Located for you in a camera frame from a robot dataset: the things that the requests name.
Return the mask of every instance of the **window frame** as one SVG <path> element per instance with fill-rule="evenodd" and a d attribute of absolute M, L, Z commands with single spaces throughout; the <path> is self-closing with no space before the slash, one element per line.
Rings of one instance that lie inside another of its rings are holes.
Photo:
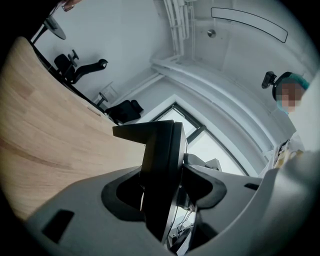
<path fill-rule="evenodd" d="M 209 136 L 230 156 L 230 158 L 239 166 L 240 170 L 244 175 L 249 176 L 247 171 L 241 165 L 241 163 L 235 158 L 235 156 L 226 148 L 226 146 L 210 132 L 205 125 L 199 122 L 193 115 L 191 115 L 188 111 L 186 111 L 183 107 L 181 107 L 177 102 L 171 104 L 164 111 L 158 114 L 155 118 L 151 120 L 151 122 L 156 122 L 159 119 L 163 118 L 166 114 L 168 114 L 171 110 L 177 111 L 181 116 L 183 116 L 189 123 L 191 123 L 195 127 L 195 131 L 191 133 L 186 141 L 190 144 L 194 141 L 202 132 L 206 132 Z"/>

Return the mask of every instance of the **black slot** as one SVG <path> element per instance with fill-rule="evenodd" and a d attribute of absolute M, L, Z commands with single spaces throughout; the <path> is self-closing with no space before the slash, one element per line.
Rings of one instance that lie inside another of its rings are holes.
<path fill-rule="evenodd" d="M 252 184 L 252 183 L 245 184 L 244 186 L 251 190 L 257 190 L 259 188 L 259 185 Z"/>
<path fill-rule="evenodd" d="M 44 227 L 42 233 L 50 240 L 58 244 L 60 238 L 62 237 L 74 215 L 75 213 L 72 211 L 59 210 L 49 221 L 49 223 Z"/>

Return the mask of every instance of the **table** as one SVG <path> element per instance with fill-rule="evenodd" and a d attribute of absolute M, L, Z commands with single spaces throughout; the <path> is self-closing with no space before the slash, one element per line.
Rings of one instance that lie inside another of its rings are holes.
<path fill-rule="evenodd" d="M 66 40 L 67 38 L 63 29 L 59 26 L 59 24 L 54 19 L 54 17 L 49 15 L 43 22 L 43 28 L 41 29 L 41 31 L 39 32 L 39 34 L 36 36 L 36 38 L 33 40 L 32 43 L 35 44 L 38 41 L 38 39 L 43 35 L 43 33 L 46 32 L 47 30 L 51 31 L 53 34 L 55 34 L 58 38 L 62 40 Z"/>

